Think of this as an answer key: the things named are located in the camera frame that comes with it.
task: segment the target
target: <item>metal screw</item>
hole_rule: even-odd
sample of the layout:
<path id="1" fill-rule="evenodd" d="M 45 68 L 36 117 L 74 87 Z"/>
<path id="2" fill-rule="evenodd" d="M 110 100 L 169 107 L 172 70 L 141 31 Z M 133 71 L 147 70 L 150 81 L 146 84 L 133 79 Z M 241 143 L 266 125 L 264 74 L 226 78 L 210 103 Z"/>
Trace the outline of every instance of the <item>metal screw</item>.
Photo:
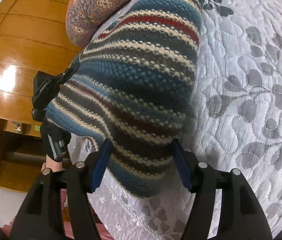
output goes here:
<path id="1" fill-rule="evenodd" d="M 205 162 L 199 162 L 199 167 L 205 169 L 208 165 Z"/>
<path id="2" fill-rule="evenodd" d="M 76 166 L 77 168 L 81 169 L 81 168 L 83 168 L 83 167 L 85 166 L 85 163 L 84 163 L 84 162 L 77 162 L 77 163 L 75 164 L 75 166 Z"/>
<path id="3" fill-rule="evenodd" d="M 51 172 L 51 170 L 49 168 L 45 168 L 44 170 L 42 170 L 43 175 L 47 175 Z"/>
<path id="4" fill-rule="evenodd" d="M 239 169 L 233 169 L 232 172 L 234 175 L 237 175 L 237 176 L 241 174 Z"/>

